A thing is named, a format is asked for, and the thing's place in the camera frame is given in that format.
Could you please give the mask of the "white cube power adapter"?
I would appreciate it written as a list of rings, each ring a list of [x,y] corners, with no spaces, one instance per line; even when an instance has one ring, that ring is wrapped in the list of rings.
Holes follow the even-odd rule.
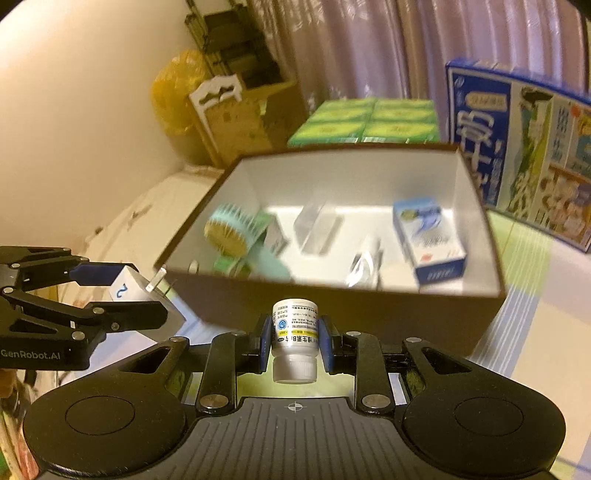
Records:
[[[108,289],[111,300],[125,305],[131,303],[147,304],[148,307],[141,307],[138,312],[143,315],[141,322],[133,327],[134,330],[143,336],[156,341],[164,341],[175,336],[185,323],[182,314],[176,306],[156,288],[154,283],[144,278],[138,271],[130,266],[124,266],[115,277]],[[156,327],[155,323],[148,323],[146,314],[159,314],[165,319]]]

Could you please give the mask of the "white pill bottle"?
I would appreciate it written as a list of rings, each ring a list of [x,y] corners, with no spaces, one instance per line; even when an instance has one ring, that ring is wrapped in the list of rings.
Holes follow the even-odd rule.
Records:
[[[273,381],[310,384],[318,378],[318,306],[306,299],[273,305]]]

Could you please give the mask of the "white printed tube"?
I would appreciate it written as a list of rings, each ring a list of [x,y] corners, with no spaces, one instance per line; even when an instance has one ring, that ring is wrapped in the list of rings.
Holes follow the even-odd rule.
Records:
[[[346,276],[346,286],[376,290],[380,285],[382,257],[383,249],[379,237],[369,235],[363,239]]]

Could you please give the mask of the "mint green handheld fan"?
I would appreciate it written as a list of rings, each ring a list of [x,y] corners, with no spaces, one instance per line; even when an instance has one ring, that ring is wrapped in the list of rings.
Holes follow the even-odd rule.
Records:
[[[218,252],[214,270],[228,276],[253,276],[290,281],[290,270],[280,260],[287,238],[273,214],[245,213],[235,204],[218,206],[204,226],[204,237]]]

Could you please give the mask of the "blue white medicine box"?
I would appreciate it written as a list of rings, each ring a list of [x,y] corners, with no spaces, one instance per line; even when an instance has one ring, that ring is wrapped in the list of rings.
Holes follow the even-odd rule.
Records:
[[[465,272],[467,252],[453,217],[433,198],[415,198],[393,205],[393,222],[418,283],[456,280]]]

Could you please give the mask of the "clear plastic case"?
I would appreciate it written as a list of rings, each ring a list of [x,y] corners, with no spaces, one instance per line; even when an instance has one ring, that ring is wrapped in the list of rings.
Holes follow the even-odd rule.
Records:
[[[343,221],[331,204],[318,200],[305,204],[294,220],[294,236],[301,253],[327,254]]]

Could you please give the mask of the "brown cardboard storage box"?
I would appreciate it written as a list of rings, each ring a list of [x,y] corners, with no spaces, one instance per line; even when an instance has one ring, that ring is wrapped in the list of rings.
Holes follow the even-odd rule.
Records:
[[[433,198],[453,217],[467,252],[464,275],[429,286],[411,268],[393,222],[393,205]],[[344,221],[328,253],[304,255],[294,220],[305,204],[324,201]],[[290,281],[231,278],[214,271],[217,251],[204,237],[213,211],[235,204],[276,215],[287,247]],[[349,288],[346,276],[363,239],[381,239],[380,285]],[[446,350],[472,353],[501,309],[507,288],[486,211],[461,151],[445,144],[349,144],[293,148],[239,159],[224,171],[157,259],[166,280],[201,320],[249,329],[277,301],[309,299],[339,330],[397,343],[415,336]]]

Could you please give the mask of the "checkered blue green tablecloth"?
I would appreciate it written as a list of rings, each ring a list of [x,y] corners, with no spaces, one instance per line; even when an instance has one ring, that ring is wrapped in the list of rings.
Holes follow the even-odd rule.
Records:
[[[508,296],[472,361],[525,384],[562,411],[566,439],[552,468],[590,476],[590,258],[497,213],[489,220]]]

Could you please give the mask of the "yellow plastic bag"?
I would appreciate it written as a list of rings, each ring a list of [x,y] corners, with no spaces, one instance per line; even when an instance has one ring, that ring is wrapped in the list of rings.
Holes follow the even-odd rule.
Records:
[[[158,72],[151,85],[150,100],[156,120],[166,134],[182,136],[192,128],[188,96],[208,79],[211,71],[199,50],[182,51]]]

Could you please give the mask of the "green tissue pack bundle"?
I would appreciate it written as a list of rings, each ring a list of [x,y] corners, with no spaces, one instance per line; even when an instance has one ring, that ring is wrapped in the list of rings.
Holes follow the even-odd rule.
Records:
[[[325,101],[290,137],[287,145],[439,141],[439,121],[433,101],[372,97]]]

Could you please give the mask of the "tan cardboard shipping box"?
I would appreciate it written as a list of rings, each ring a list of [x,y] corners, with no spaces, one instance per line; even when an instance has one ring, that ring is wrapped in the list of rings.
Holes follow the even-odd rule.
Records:
[[[233,161],[253,153],[283,150],[287,141],[308,118],[297,82],[288,81],[247,89],[242,101],[231,98],[208,109],[211,126],[224,169]]]

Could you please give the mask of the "white carved wooden board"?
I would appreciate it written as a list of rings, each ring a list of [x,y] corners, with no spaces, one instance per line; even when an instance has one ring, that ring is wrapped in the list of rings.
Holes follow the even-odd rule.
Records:
[[[231,98],[237,102],[242,101],[242,81],[236,74],[215,76],[214,78],[205,80],[188,95],[188,101],[194,110],[193,121],[195,128],[197,128],[198,133],[201,135],[204,146],[211,156],[211,161],[214,165],[221,163],[221,156],[219,155],[211,126],[209,126],[207,121],[206,112],[213,106]]]

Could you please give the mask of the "blue milk carton box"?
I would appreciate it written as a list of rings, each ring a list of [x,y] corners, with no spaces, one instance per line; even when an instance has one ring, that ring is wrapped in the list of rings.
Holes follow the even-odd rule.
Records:
[[[446,66],[449,137],[484,203],[590,250],[590,96],[482,60]]]

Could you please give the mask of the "pink curtain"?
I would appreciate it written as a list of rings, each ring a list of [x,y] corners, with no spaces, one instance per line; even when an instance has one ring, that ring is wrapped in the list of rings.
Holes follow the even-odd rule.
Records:
[[[447,124],[446,64],[519,67],[590,84],[590,23],[568,1],[250,1],[308,111],[342,98],[420,98]]]

